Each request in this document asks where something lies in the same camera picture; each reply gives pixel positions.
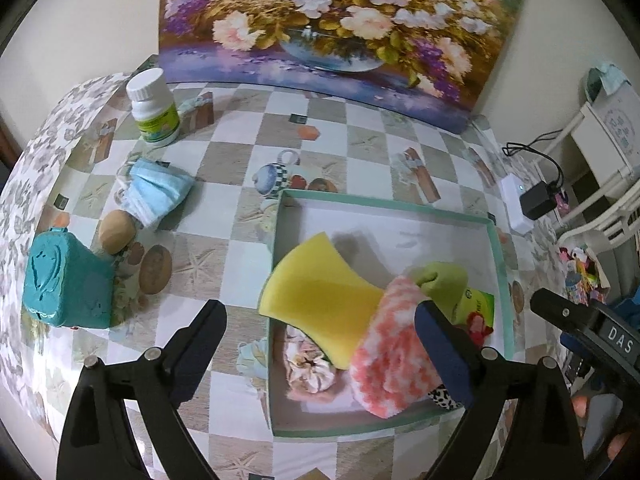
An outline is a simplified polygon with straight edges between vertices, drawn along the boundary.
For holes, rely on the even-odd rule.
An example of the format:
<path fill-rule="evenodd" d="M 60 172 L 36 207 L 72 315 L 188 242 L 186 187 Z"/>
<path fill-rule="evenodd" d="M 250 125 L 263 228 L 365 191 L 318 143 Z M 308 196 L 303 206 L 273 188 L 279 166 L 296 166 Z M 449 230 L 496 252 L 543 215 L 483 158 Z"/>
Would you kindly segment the green tissue pack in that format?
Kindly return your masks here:
<path fill-rule="evenodd" d="M 454 307 L 454 325 L 467 328 L 494 328 L 495 298 L 488 292 L 474 288 L 465 289 L 458 304 Z"/>

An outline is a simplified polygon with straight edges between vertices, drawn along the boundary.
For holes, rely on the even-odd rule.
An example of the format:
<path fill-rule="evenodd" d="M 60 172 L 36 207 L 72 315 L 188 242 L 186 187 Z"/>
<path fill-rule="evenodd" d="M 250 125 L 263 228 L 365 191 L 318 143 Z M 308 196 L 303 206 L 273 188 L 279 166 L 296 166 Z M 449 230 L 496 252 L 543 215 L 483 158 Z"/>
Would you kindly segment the black white scrunchie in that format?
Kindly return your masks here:
<path fill-rule="evenodd" d="M 457 402 L 452 396 L 450 396 L 449 391 L 444 385 L 439 385 L 427 393 L 427 397 L 437 406 L 446 411 L 456 410 L 461 406 L 461 403 Z"/>

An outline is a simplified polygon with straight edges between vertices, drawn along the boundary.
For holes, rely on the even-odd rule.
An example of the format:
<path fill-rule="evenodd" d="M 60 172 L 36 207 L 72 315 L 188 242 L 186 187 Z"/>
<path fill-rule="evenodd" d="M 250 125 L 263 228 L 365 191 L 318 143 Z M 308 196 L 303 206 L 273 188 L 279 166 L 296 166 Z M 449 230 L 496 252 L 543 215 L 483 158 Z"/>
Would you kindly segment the yellow green sponge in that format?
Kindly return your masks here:
<path fill-rule="evenodd" d="M 339 370 L 349 368 L 384 295 L 321 232 L 288 252 L 262 288 L 258 312 L 301 330 Z"/>

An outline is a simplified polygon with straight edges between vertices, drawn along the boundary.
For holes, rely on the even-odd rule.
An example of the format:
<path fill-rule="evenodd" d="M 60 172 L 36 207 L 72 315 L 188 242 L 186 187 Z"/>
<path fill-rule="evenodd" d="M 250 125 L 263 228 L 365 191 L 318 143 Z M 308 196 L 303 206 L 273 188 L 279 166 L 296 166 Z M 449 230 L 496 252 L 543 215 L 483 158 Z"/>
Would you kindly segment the flower painting canvas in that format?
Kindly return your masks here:
<path fill-rule="evenodd" d="M 524 0 L 160 0 L 173 82 L 337 96 L 463 131 Z"/>

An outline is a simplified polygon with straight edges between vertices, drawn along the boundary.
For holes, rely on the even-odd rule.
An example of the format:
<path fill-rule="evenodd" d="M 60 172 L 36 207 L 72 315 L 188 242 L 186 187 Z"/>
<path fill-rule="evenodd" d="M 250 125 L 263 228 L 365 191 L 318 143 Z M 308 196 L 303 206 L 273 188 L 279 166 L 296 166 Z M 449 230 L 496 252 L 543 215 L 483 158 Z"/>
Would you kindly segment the pink white fluffy cloth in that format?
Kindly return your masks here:
<path fill-rule="evenodd" d="M 352 355 L 352 395 L 378 418 L 392 418 L 430 400 L 427 393 L 444 384 L 414 326 L 416 308 L 424 300 L 427 297 L 410 278 L 394 278 Z"/>

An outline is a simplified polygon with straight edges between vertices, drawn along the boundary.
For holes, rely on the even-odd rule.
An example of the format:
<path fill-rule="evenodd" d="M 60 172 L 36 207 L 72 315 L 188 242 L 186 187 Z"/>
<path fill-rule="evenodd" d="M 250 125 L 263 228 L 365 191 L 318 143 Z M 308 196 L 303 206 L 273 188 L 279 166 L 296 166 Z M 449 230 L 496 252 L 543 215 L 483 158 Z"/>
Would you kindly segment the teal rimmed white tray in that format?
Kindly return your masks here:
<path fill-rule="evenodd" d="M 268 413 L 282 438 L 410 424 L 451 406 L 416 334 L 433 300 L 474 344 L 512 356 L 498 232 L 486 218 L 376 198 L 286 191 L 258 311 Z"/>

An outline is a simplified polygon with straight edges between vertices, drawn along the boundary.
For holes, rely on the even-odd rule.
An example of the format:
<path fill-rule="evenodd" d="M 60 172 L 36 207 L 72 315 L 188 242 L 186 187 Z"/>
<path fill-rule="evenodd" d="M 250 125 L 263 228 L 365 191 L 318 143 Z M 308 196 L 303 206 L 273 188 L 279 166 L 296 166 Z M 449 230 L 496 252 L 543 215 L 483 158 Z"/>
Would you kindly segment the teal plastic toy box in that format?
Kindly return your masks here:
<path fill-rule="evenodd" d="M 38 234 L 27 259 L 23 307 L 55 327 L 111 325 L 115 271 L 68 229 Z"/>

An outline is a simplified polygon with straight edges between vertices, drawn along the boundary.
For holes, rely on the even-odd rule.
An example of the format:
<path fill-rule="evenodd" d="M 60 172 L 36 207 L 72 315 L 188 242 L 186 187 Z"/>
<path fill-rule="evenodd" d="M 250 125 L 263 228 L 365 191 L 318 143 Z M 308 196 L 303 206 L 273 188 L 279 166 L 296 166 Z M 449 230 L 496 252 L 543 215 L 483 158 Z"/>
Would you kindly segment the black power adapter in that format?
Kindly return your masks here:
<path fill-rule="evenodd" d="M 520 196 L 521 210 L 529 220 L 538 220 L 558 208 L 559 185 L 540 181 Z"/>

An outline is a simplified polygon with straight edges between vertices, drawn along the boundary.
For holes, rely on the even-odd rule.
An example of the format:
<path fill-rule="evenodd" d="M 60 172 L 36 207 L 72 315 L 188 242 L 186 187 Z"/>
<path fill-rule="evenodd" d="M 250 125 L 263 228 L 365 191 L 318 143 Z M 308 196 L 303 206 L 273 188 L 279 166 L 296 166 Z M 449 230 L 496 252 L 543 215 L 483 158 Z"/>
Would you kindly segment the white pill bottle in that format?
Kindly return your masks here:
<path fill-rule="evenodd" d="M 142 140 L 154 148 L 171 144 L 179 134 L 180 116 L 164 71 L 154 67 L 134 75 L 126 93 Z"/>

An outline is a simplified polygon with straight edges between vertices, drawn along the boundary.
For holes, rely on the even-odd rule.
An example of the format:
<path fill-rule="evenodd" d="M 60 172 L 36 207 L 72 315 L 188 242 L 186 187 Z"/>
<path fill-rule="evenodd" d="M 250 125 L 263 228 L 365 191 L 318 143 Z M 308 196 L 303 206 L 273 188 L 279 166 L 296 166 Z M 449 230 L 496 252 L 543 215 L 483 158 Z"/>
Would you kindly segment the yellow-green cloth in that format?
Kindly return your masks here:
<path fill-rule="evenodd" d="M 425 297 L 434 301 L 448 321 L 454 319 L 457 305 L 468 287 L 468 272 L 463 266 L 450 262 L 430 262 L 413 268 L 409 278 Z"/>

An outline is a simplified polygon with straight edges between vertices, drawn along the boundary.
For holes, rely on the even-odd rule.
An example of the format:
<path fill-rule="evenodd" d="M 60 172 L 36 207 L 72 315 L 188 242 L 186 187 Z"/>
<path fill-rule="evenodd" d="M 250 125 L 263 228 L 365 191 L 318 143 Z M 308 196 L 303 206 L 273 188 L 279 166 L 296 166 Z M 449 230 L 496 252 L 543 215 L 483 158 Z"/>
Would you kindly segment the white chair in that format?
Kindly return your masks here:
<path fill-rule="evenodd" d="M 586 102 L 544 150 L 572 140 L 596 179 L 597 191 L 556 222 L 558 245 L 595 254 L 639 234 L 639 93 L 612 62 L 591 67 Z"/>

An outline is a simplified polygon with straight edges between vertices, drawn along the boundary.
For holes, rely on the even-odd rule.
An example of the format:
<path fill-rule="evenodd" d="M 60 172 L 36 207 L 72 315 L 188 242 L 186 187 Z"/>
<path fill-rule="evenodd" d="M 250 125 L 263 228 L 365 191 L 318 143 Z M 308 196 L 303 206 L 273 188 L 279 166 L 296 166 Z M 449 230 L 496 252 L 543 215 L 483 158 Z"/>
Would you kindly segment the blue face mask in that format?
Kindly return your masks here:
<path fill-rule="evenodd" d="M 193 188 L 194 177 L 180 168 L 138 157 L 128 159 L 116 172 L 122 209 L 145 229 L 155 229 Z"/>

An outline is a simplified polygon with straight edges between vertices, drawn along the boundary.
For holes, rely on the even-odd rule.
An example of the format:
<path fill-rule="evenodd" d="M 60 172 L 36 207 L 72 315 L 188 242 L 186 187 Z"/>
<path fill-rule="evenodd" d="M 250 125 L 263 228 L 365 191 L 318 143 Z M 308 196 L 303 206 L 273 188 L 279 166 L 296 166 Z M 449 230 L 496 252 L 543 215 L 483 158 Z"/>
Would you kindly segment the beige wooden egg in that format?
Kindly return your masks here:
<path fill-rule="evenodd" d="M 134 220 L 128 212 L 120 209 L 109 212 L 99 226 L 99 242 L 109 255 L 121 252 L 135 236 Z"/>

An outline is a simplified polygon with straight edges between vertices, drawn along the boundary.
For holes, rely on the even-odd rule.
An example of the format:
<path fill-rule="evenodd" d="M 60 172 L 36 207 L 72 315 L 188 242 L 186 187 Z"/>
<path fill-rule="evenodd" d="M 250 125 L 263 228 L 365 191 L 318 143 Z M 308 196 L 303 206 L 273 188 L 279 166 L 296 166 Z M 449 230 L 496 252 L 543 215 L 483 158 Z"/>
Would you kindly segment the pink floral scrunchie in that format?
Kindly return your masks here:
<path fill-rule="evenodd" d="M 325 404 L 335 399 L 338 371 L 310 337 L 286 326 L 282 356 L 290 400 Z"/>

